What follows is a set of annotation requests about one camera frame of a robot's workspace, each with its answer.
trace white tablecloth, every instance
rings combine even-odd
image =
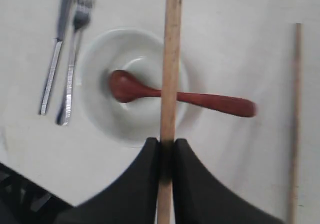
[[[0,162],[77,205],[114,181],[139,149],[113,143],[88,121],[77,102],[70,126],[55,124],[68,42],[49,113],[37,115],[59,1],[0,0]],[[82,48],[118,26],[136,26],[163,36],[164,2],[97,0]],[[319,166],[319,148],[315,147],[319,118],[312,112],[320,98],[316,94],[319,5],[319,0],[183,0],[182,14],[181,51],[191,90],[248,98],[259,109],[257,117],[244,119],[190,106],[177,137],[187,138],[206,167],[232,191],[282,219],[289,190],[292,23],[306,24],[302,103],[306,124],[302,127],[298,207],[299,223],[304,224],[320,218],[316,189],[320,174],[314,168]]]

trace knife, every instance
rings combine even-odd
[[[39,114],[45,115],[47,112],[47,108],[49,105],[50,93],[52,89],[52,85],[55,78],[56,69],[58,67],[59,55],[61,51],[61,47],[63,44],[63,40],[65,37],[65,32],[67,30],[67,23],[69,19],[69,13],[71,9],[72,0],[61,0],[60,3],[60,13],[57,25],[57,36],[54,39],[55,45],[53,49],[53,56],[49,66],[49,71],[47,74],[47,79],[45,83],[45,87],[42,95],[42,102]]]

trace silverware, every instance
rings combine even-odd
[[[73,78],[74,70],[76,66],[76,55],[78,52],[78,47],[80,45],[80,40],[82,36],[82,31],[90,22],[91,10],[93,7],[94,0],[76,0],[75,14],[73,18],[73,34],[71,37],[69,61],[68,61],[68,72],[66,79],[66,87],[63,96],[63,102],[61,105],[60,113],[58,114],[56,122],[59,125],[66,126],[69,123],[72,108],[72,92],[73,92]]]
[[[61,0],[58,26],[57,26],[57,37],[55,38],[55,45],[54,45],[55,48],[53,50],[53,56],[50,63],[45,87],[43,90],[42,102],[41,102],[41,107],[39,111],[40,115],[44,115],[47,112],[51,88],[55,78],[55,72],[56,72],[55,70],[57,69],[61,47],[65,37],[66,29],[67,29],[66,25],[68,23],[71,3],[72,3],[72,0]]]

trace red spoon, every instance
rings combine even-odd
[[[145,86],[132,74],[123,70],[112,72],[108,83],[112,95],[120,103],[132,102],[138,98],[161,97],[161,90]],[[256,105],[242,98],[213,94],[177,93],[176,99],[240,117],[249,118],[256,114]]]

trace chopstick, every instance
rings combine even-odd
[[[301,113],[301,70],[302,70],[302,24],[295,26],[295,51],[294,51],[294,128],[292,144],[292,163],[290,177],[289,216],[288,223],[297,222],[298,205],[298,168],[300,150],[300,113]]]
[[[161,171],[157,201],[157,223],[169,224],[172,178],[171,156],[175,140],[176,99],[180,60],[182,0],[166,0],[163,74],[161,94]]]

